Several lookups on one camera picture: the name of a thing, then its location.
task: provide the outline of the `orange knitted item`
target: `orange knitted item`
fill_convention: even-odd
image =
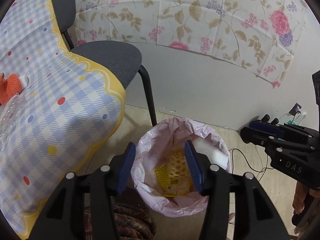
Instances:
[[[4,75],[0,74],[0,104],[9,101],[15,94],[22,92],[22,86],[19,77],[16,74],[11,74],[6,80]]]

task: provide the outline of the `floral wall covering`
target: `floral wall covering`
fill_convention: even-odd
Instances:
[[[307,8],[304,0],[76,0],[69,32],[76,44],[143,42],[211,55],[279,87]]]

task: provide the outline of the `beige tile floor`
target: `beige tile floor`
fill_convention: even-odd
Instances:
[[[169,114],[156,114],[158,122],[172,117],[172,115]],[[254,169],[261,170],[265,167],[267,155],[264,153],[262,147],[257,146],[256,148],[253,144],[243,143],[239,134],[234,130],[214,125],[210,126],[223,138],[228,149],[240,149]],[[92,159],[84,165],[78,174],[88,174],[101,165],[108,164],[114,155],[124,152],[128,142],[132,141],[136,144],[140,137],[150,128],[151,121],[147,109],[126,105],[124,118],[119,129],[103,147],[94,154]],[[234,173],[242,175],[246,171],[250,171],[250,168],[245,159],[238,151],[234,151]],[[256,177],[258,176],[258,178],[260,178],[261,174],[258,175],[257,172],[253,173]],[[267,170],[260,183],[277,208],[288,232],[293,234],[294,226],[291,224],[291,217],[293,212],[292,200],[295,190],[295,180],[277,170]],[[230,210],[233,211],[234,208],[234,198],[231,198]],[[196,240],[199,237],[205,215],[205,212],[201,212],[200,214],[189,217],[168,218],[153,210],[150,212],[157,225],[155,240]],[[230,239],[232,239],[233,227],[233,225],[228,225],[228,237]]]

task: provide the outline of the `silver screw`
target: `silver screw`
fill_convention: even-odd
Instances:
[[[247,179],[253,179],[254,178],[254,175],[251,172],[246,172],[244,175],[245,175],[245,177]]]
[[[110,166],[109,165],[102,165],[100,167],[100,170],[103,171],[103,172],[110,171]]]
[[[219,170],[219,166],[217,164],[211,164],[210,165],[210,170],[212,171],[218,171]]]
[[[74,176],[75,176],[75,174],[74,174],[73,172],[68,172],[68,173],[66,174],[66,178],[67,178],[67,179],[73,179]]]

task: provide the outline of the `red dot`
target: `red dot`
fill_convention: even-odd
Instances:
[[[65,97],[62,97],[58,100],[58,105],[62,105],[66,101]]]
[[[23,176],[23,180],[27,185],[30,185],[30,181],[26,176]]]

